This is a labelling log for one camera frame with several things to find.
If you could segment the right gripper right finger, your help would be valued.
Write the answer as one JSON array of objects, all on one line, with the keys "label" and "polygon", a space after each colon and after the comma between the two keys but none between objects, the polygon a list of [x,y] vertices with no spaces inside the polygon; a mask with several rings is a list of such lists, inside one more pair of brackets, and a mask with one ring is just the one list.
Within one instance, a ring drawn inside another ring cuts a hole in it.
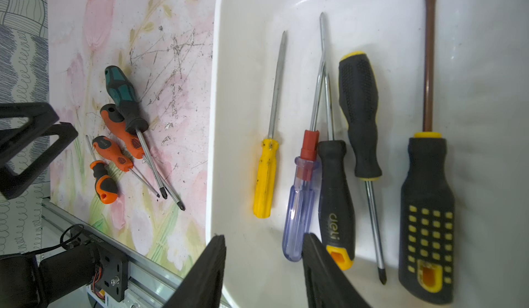
[{"label": "right gripper right finger", "polygon": [[309,307],[369,306],[315,234],[304,234],[302,256]]}]

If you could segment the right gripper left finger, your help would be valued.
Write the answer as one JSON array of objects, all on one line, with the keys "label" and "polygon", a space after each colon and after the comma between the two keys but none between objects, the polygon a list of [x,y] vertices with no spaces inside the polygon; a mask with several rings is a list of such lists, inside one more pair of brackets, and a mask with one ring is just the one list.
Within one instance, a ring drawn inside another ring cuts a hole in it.
[{"label": "right gripper left finger", "polygon": [[225,237],[214,236],[163,308],[220,307],[226,253]]}]

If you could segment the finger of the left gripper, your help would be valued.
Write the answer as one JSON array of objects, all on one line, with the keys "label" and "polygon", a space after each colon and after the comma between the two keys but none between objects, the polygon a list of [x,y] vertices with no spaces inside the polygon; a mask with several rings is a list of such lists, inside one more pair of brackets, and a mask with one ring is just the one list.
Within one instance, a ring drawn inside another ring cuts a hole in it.
[{"label": "finger of the left gripper", "polygon": [[59,136],[59,116],[46,102],[1,104],[1,120],[9,122],[1,129],[1,167],[37,138]]},{"label": "finger of the left gripper", "polygon": [[[17,174],[8,165],[16,156],[36,138],[58,136],[58,139],[36,158],[23,172]],[[1,194],[5,200],[16,199],[37,179],[37,177],[54,161],[78,136],[71,123],[60,122],[46,130],[36,133],[35,129],[20,130],[1,147]]]}]

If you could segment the black handle yellow-end screwdriver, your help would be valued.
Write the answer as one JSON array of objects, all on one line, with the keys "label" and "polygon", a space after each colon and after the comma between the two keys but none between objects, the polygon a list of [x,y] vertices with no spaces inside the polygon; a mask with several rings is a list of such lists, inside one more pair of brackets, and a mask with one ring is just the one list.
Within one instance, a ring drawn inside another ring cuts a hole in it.
[{"label": "black handle yellow-end screwdriver", "polygon": [[318,144],[322,183],[318,218],[322,244],[341,270],[351,268],[355,258],[355,212],[344,170],[347,147],[336,140],[333,129],[331,82],[326,52],[326,15],[320,14],[323,84],[328,140]]}]

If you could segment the blue transparent handle screwdriver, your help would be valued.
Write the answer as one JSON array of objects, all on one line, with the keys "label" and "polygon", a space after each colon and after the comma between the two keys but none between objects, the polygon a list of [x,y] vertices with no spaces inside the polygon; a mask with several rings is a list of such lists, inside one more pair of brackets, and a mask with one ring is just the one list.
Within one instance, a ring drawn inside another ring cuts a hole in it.
[{"label": "blue transparent handle screwdriver", "polygon": [[317,145],[320,132],[316,128],[320,107],[321,91],[325,76],[325,57],[320,60],[315,88],[314,105],[309,129],[305,130],[300,156],[295,158],[296,172],[289,193],[289,203],[282,238],[282,251],[285,258],[298,262],[302,258],[303,236],[309,231],[315,190],[313,173],[318,169]]}]

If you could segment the large orange black screwdriver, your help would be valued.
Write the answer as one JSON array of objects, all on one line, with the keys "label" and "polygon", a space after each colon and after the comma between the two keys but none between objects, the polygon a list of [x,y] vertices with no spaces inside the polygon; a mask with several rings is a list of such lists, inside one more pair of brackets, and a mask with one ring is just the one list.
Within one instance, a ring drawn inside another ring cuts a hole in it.
[{"label": "large orange black screwdriver", "polygon": [[145,155],[137,136],[125,130],[125,119],[114,104],[106,104],[100,109],[100,115],[107,129],[124,142],[126,150],[135,158],[142,159]]}]

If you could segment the yellow handle screwdriver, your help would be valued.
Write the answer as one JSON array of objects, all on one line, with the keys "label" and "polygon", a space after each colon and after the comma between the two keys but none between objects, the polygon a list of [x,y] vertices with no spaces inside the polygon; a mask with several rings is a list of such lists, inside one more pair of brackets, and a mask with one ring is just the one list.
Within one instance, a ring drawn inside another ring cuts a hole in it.
[{"label": "yellow handle screwdriver", "polygon": [[267,138],[261,143],[262,154],[258,162],[258,173],[256,177],[256,190],[253,200],[253,214],[257,218],[268,218],[271,213],[271,206],[274,195],[274,185],[277,169],[276,154],[279,143],[274,139],[276,129],[276,120],[278,117],[278,104],[282,76],[285,67],[285,56],[287,50],[287,32],[282,33],[280,41],[280,50],[276,66],[276,75],[274,79],[274,91],[271,105],[271,116]]}]

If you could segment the black yellow-dotted brown-shaft screwdriver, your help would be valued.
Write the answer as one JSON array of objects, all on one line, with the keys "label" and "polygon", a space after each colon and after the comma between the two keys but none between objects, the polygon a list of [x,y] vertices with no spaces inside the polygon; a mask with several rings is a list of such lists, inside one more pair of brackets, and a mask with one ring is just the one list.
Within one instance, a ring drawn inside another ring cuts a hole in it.
[{"label": "black yellow-dotted brown-shaft screwdriver", "polygon": [[445,175],[447,141],[433,129],[436,0],[425,0],[422,131],[409,139],[409,171],[401,189],[398,278],[433,305],[453,302],[455,196]]}]

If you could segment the green black handle screwdriver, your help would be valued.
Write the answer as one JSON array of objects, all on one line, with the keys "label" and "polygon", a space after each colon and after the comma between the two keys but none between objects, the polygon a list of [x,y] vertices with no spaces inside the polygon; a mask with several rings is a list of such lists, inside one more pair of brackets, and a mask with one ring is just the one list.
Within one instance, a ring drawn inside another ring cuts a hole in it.
[{"label": "green black handle screwdriver", "polygon": [[161,180],[159,171],[154,165],[150,150],[145,141],[145,137],[143,136],[143,132],[149,128],[149,125],[141,115],[140,104],[136,100],[134,86],[118,66],[108,66],[105,69],[105,78],[107,92],[116,104],[118,111],[125,119],[125,130],[138,137],[144,150],[147,163],[155,177],[161,196],[164,199],[167,199],[167,188]]}]

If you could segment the black yellow oval-grip screwdriver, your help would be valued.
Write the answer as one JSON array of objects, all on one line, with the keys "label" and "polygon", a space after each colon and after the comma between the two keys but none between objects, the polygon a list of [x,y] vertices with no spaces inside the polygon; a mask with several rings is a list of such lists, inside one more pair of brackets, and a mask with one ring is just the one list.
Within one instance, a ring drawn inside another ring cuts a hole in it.
[{"label": "black yellow oval-grip screwdriver", "polygon": [[366,53],[353,52],[339,62],[339,104],[355,154],[355,176],[365,183],[380,282],[387,283],[373,182],[382,176],[377,160],[376,78]]}]

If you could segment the white plastic storage box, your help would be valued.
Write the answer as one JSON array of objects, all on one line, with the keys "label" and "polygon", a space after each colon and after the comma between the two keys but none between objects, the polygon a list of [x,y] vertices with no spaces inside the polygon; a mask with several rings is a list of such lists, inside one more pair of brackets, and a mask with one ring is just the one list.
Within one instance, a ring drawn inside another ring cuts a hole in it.
[{"label": "white plastic storage box", "polygon": [[207,236],[233,307],[528,306],[528,0],[216,0]]}]

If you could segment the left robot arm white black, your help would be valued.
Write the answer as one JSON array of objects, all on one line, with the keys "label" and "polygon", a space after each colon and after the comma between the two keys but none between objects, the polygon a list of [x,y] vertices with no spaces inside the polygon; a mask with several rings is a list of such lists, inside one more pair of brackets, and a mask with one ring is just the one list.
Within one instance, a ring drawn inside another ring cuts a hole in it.
[{"label": "left robot arm white black", "polygon": [[[25,118],[18,128],[1,130],[1,194],[9,201],[23,194],[34,180],[78,136],[71,123],[59,121],[52,106],[45,102],[1,104],[1,118]],[[8,162],[38,137],[58,139],[17,174]],[[100,253],[93,243],[68,248],[38,262],[43,249],[1,256],[1,306],[47,307],[52,302],[88,284],[96,275]]]}]

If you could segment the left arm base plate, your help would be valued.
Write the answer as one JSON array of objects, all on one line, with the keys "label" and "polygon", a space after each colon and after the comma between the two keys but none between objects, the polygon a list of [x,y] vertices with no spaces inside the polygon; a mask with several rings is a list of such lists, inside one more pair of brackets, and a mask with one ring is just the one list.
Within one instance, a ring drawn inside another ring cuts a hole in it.
[{"label": "left arm base plate", "polygon": [[111,297],[122,302],[128,288],[128,256],[96,236],[90,236],[89,243],[95,244],[99,253],[99,258],[96,259],[97,276],[92,282],[92,290],[99,299],[107,301]]}]

